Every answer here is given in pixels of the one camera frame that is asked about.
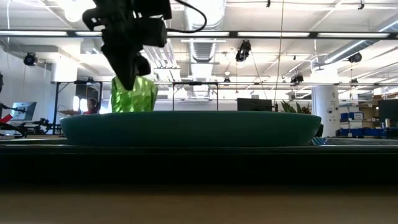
red object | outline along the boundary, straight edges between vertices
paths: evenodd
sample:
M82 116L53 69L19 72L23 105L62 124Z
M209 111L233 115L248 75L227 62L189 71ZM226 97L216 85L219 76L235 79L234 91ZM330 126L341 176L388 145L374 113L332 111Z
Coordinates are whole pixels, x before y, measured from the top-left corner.
M8 121L10 121L12 119L12 115L9 114L3 118L0 119L0 123L7 123Z

teal bowl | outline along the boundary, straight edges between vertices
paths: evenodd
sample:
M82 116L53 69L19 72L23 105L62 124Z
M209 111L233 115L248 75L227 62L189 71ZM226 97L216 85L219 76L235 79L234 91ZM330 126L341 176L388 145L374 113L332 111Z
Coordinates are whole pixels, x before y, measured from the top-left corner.
M304 146L317 133L314 115L262 111L152 111L61 119L68 142L86 146Z

person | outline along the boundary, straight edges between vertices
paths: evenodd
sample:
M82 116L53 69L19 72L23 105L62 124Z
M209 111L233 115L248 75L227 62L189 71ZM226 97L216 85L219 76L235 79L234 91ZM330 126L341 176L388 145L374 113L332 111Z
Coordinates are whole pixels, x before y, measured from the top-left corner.
M97 101L94 98L87 99L87 111L83 112L83 114L96 114L97 110Z

ceiling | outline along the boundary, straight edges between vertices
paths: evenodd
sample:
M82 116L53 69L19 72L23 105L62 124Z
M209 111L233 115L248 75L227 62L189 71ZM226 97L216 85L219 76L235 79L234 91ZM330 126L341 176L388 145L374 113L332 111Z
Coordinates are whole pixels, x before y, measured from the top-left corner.
M29 30L87 30L82 21L69 22L56 0L0 0L0 29ZM178 3L171 1L173 19L168 26L184 29L184 11ZM221 30L297 30L297 31L335 31L335 32L368 32L380 29L388 20L398 21L398 2L394 0L366 0L363 10L358 10L359 0L272 0L266 7L266 1L227 0ZM84 65L79 75L91 75L97 79L109 79L113 75L108 62L102 54L88 54L81 49L83 39L69 38L11 38L10 44L15 54L24 55L25 45L54 45L72 55ZM238 82L278 82L290 81L292 68L312 56L328 54L349 43L350 40L279 40L251 39L252 54L245 61L243 68L237 68L234 56L241 39L226 39L217 44L215 62L212 69L212 80L221 80L225 72ZM0 39L6 45L6 39ZM94 40L94 48L99 49L101 41ZM192 74L189 44L181 39L171 39L174 55L181 69L182 78ZM363 60L351 65L348 62L337 62L340 80L347 82L351 77L377 72L382 67L398 62L398 40L384 40L361 51ZM311 70L300 71L310 79ZM378 82L398 75L398 69L376 73L363 82Z

